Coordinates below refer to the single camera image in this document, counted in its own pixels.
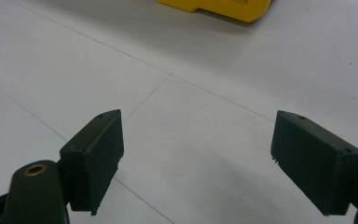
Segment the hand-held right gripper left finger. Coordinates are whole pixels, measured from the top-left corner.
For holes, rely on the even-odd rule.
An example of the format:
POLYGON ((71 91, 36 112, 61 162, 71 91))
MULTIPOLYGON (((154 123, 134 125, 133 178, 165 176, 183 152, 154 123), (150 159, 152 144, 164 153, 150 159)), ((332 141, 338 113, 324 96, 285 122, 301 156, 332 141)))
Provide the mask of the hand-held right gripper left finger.
POLYGON ((60 164, 68 178, 68 201, 73 211, 93 216, 124 155, 121 111, 93 118, 60 150, 60 164))

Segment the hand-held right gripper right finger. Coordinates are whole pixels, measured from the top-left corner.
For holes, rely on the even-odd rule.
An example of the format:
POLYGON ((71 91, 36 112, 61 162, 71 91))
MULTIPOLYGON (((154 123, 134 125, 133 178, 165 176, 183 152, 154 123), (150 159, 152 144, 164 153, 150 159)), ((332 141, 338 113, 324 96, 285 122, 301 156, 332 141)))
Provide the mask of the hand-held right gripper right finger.
POLYGON ((357 147, 310 119, 280 110, 270 153, 323 215, 347 213, 349 185, 358 176, 357 147))

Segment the black and yellow drawer organizer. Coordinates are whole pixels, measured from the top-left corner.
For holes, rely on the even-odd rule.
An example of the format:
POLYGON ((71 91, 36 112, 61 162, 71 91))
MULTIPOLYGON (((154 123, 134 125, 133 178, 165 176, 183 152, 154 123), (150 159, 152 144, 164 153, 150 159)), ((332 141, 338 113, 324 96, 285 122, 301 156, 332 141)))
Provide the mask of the black and yellow drawer organizer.
POLYGON ((244 22, 253 22, 268 11, 272 0, 157 0, 159 3, 186 12, 206 10, 244 22))

